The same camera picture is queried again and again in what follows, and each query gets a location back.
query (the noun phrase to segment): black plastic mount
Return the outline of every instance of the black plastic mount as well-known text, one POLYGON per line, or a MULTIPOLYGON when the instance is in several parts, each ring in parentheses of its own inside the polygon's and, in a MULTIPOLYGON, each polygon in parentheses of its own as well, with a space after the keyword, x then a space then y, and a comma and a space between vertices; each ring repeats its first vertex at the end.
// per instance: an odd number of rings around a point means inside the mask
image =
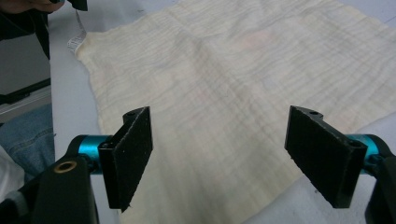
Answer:
POLYGON ((99 157, 110 208, 125 211, 152 151, 149 107, 126 113, 124 125, 99 146, 99 157))
POLYGON ((42 173, 30 223, 98 222, 90 172, 83 158, 62 158, 42 173))
POLYGON ((367 206, 367 223, 396 222, 396 157, 390 156, 378 167, 375 188, 367 206))
POLYGON ((291 106, 285 149, 334 208, 348 208, 367 146, 323 121, 323 115, 291 106))

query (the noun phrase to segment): wrinkled fabric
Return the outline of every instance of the wrinkled fabric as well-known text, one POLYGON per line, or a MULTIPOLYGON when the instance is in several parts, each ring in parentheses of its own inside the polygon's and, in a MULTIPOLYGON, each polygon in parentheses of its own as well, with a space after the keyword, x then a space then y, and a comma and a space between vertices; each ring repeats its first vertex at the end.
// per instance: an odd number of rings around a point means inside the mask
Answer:
POLYGON ((353 133, 396 110, 396 31, 333 0, 186 0, 78 50, 102 133, 151 107, 154 150, 123 223, 241 223, 301 172, 290 105, 353 133))

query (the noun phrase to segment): person's hand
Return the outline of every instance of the person's hand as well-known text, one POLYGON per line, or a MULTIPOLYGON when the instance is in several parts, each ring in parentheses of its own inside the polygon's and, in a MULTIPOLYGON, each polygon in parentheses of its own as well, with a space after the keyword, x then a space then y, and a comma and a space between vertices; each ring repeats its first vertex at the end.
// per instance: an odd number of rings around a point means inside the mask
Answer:
POLYGON ((0 0, 0 12, 18 14, 29 9, 53 12, 64 5, 64 2, 53 4, 50 0, 0 0))

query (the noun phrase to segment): muslin cloth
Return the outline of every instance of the muslin cloth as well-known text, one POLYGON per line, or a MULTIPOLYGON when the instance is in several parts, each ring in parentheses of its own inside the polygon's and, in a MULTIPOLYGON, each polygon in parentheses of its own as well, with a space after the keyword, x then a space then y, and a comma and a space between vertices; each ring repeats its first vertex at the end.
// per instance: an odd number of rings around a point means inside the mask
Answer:
POLYGON ((290 105, 343 133, 396 111, 396 31, 333 0, 186 0, 78 50, 99 124, 151 107, 154 150, 123 223, 240 223, 301 173, 290 105))

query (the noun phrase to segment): white table surface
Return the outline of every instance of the white table surface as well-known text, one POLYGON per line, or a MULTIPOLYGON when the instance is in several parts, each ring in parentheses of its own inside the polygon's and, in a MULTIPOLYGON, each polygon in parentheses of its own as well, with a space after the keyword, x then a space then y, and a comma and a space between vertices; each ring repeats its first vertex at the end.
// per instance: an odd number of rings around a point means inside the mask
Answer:
MULTIPOLYGON (((341 0, 364 14, 396 27, 396 1, 341 0)), ((136 21, 145 14, 176 4, 177 0, 94 0, 88 1, 88 12, 80 17, 88 32, 103 32, 136 21)), ((89 73, 67 47, 67 41, 79 35, 75 10, 66 3, 49 15, 50 72, 55 157, 66 152, 71 140, 80 134, 100 134, 97 111, 89 73)), ((396 148, 396 113, 361 130, 383 138, 396 148)), ((273 203, 247 223, 361 223, 375 180, 361 176, 351 208, 334 210, 315 192, 306 177, 297 180, 273 203)), ((100 175, 92 177, 92 187, 103 224, 120 223, 118 211, 108 209, 106 190, 100 175)))

